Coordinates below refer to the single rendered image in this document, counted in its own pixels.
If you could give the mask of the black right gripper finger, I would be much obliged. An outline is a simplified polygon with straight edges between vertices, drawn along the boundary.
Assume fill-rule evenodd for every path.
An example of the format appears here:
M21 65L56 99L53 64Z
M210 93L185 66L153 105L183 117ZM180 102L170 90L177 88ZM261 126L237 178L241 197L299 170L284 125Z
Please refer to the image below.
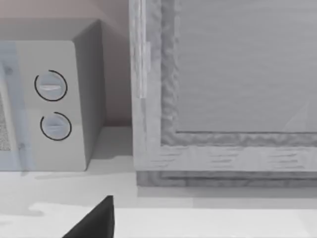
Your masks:
M108 195L62 238L114 238L114 198Z

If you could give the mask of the pale microwave oven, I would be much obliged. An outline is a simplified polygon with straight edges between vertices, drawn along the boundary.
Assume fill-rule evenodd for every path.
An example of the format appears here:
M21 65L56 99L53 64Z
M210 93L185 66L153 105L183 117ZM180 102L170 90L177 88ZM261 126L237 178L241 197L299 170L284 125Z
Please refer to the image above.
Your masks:
M101 22L0 19L0 171L86 170L106 118Z

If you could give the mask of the round microwave knob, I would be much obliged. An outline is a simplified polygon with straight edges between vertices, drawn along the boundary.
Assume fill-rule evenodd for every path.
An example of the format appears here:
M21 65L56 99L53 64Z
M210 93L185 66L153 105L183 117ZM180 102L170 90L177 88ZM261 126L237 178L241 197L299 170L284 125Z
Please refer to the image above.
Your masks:
M61 73L48 70L35 77L34 88L37 94L45 101L57 102L67 94L68 85Z
M70 136L72 124L64 114L53 112L41 118L40 129L46 138L52 141L63 141Z

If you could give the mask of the microwave oven door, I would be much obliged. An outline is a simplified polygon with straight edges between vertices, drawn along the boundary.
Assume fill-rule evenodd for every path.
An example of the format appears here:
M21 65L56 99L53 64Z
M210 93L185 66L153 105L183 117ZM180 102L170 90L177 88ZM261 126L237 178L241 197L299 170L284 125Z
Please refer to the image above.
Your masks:
M17 46L0 41L0 171L35 169Z

